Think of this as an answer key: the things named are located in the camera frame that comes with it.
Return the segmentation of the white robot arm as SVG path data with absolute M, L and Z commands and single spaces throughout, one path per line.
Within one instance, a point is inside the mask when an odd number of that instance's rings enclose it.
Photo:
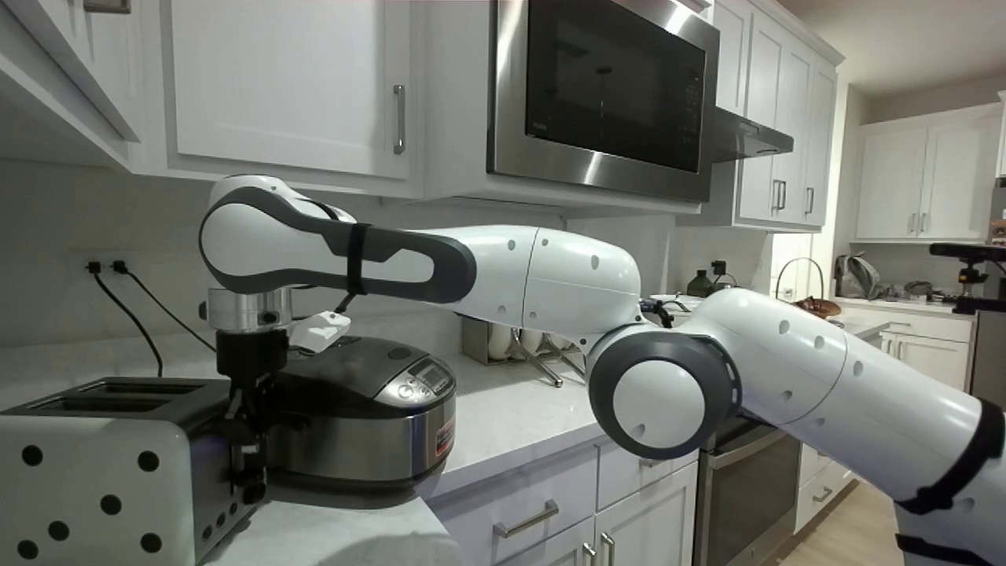
M 286 369 L 286 327 L 249 309 L 290 285 L 439 304 L 550 334 L 586 355 L 594 422 L 643 458 L 696 453 L 747 413 L 896 504 L 905 566 L 1006 566 L 1003 408 L 753 288 L 672 327 L 644 318 L 630 251 L 545 225 L 390 231 L 276 175 L 227 175 L 199 225 L 220 372 L 254 391 Z

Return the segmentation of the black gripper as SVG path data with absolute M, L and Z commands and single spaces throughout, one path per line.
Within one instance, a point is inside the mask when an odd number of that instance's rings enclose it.
M 243 504 L 260 504 L 268 494 L 263 425 L 243 417 L 254 416 L 259 388 L 286 366 L 286 352 L 283 330 L 217 334 L 217 372 L 231 380 L 231 408 L 217 430 L 231 449 L 232 487 Z

